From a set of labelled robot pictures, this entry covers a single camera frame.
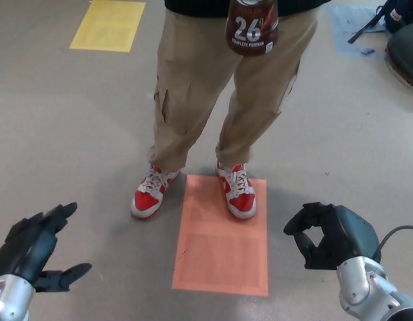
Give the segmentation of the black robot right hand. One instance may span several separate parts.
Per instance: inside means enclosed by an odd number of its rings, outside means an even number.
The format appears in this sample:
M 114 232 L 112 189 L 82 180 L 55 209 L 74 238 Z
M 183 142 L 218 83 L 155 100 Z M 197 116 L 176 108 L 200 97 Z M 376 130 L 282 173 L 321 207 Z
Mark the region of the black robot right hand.
M 311 227 L 323 232 L 318 245 L 304 233 Z M 359 256 L 377 263 L 382 258 L 373 226 L 343 205 L 306 203 L 283 231 L 294 237 L 308 270 L 336 270 L 344 261 Z

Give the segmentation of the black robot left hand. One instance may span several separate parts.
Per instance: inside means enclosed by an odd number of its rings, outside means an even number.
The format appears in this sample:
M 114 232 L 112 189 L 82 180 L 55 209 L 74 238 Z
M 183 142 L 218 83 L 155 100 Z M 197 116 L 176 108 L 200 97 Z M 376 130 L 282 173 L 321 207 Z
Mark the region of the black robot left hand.
M 0 247 L 0 277 L 13 275 L 27 281 L 36 292 L 68 292 L 92 265 L 80 263 L 65 271 L 45 270 L 58 238 L 77 210 L 77 203 L 58 205 L 47 213 L 24 218 L 9 230 Z

